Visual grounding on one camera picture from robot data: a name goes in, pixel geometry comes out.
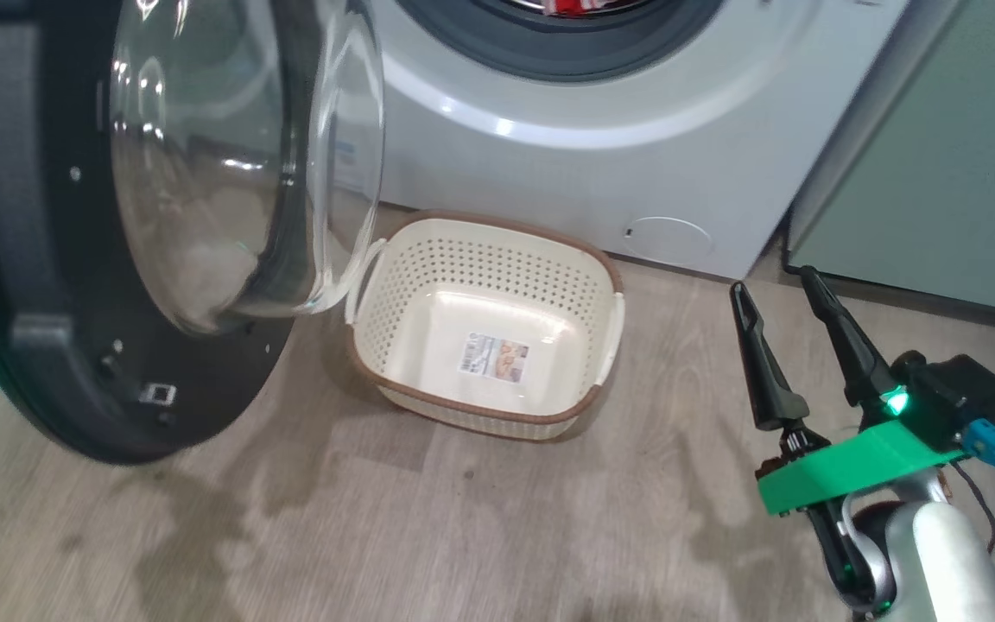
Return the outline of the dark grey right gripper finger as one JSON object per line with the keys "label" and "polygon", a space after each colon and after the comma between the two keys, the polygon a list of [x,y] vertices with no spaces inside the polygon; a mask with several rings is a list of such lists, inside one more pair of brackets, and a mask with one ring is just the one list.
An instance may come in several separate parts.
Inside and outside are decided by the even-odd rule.
{"label": "dark grey right gripper finger", "polygon": [[853,407],[861,407],[865,417],[896,416],[897,409],[890,401],[897,398],[897,380],[880,351],[833,294],[821,273],[812,265],[804,265],[799,269],[799,278],[814,316],[825,324],[832,341],[845,381],[846,401]]}
{"label": "dark grey right gripper finger", "polygon": [[729,296],[755,428],[804,428],[804,418],[809,415],[807,403],[802,395],[790,389],[782,367],[770,350],[762,315],[749,289],[742,281],[736,281]]}

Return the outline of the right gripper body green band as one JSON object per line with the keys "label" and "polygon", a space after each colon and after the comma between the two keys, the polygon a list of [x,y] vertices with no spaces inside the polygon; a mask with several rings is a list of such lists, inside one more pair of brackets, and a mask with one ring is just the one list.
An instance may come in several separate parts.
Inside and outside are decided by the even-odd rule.
{"label": "right gripper body green band", "polygon": [[802,422],[782,434],[782,456],[757,472],[757,489],[770,515],[800,512],[821,547],[827,574],[854,614],[881,617],[897,601],[887,552],[854,524],[852,502],[889,488],[909,503],[944,501],[939,469],[963,453],[935,450],[900,422],[884,422],[849,440],[825,444]]}

